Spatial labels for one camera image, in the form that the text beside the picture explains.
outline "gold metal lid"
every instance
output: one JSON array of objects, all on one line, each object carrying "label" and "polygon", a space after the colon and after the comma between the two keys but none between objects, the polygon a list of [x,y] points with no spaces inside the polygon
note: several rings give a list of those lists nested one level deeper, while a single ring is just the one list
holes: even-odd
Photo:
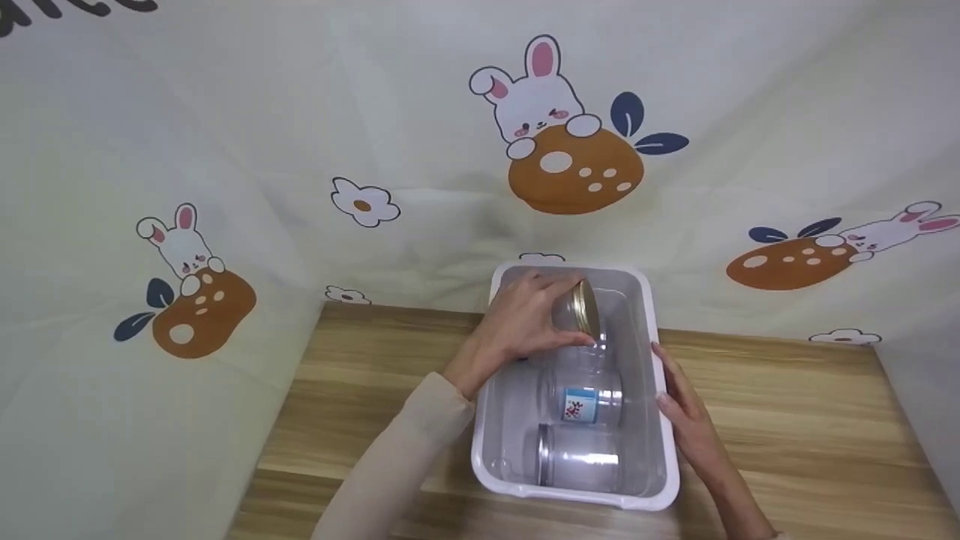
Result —
[{"label": "gold metal lid", "polygon": [[593,339],[600,339],[600,310],[597,309],[593,287],[586,279],[573,287],[573,314],[581,332],[588,333]]}]

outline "wood grain tabletop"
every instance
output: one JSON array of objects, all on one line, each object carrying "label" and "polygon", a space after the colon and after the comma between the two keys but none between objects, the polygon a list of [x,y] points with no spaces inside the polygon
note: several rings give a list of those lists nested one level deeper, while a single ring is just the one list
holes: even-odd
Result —
[{"label": "wood grain tabletop", "polygon": [[[340,482],[424,375],[480,315],[329,303],[228,534],[310,537]],[[923,452],[869,348],[661,330],[777,529],[794,540],[960,538]],[[472,428],[438,461],[393,538],[723,538],[704,485],[682,463],[663,512],[522,500],[487,491]],[[363,519],[363,508],[357,508]]]}]

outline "jar label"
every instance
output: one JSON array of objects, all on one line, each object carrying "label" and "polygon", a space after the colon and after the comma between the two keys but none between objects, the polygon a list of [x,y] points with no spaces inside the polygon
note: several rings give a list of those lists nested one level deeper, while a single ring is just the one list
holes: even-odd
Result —
[{"label": "jar label", "polygon": [[562,418],[567,422],[595,424],[597,421],[598,398],[599,394],[596,390],[576,387],[565,388]]}]

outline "person's right hand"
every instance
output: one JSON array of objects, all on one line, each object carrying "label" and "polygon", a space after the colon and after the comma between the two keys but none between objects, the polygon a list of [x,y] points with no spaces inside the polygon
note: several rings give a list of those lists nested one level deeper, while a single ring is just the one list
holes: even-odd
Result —
[{"label": "person's right hand", "polygon": [[680,452],[707,487],[716,487],[731,477],[738,477],[703,400],[686,378],[683,368],[659,343],[652,347],[663,361],[669,392],[657,396],[657,405],[673,423]]}]

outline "forearm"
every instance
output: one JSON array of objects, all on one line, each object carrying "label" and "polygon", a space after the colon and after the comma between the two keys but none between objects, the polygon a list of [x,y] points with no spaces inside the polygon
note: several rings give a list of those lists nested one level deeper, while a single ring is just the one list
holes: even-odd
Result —
[{"label": "forearm", "polygon": [[337,490],[312,540],[378,540],[420,491],[434,461],[463,432],[472,405],[432,373]]},{"label": "forearm", "polygon": [[763,514],[746,480],[736,469],[723,478],[707,480],[728,540],[772,540],[777,532]]}]

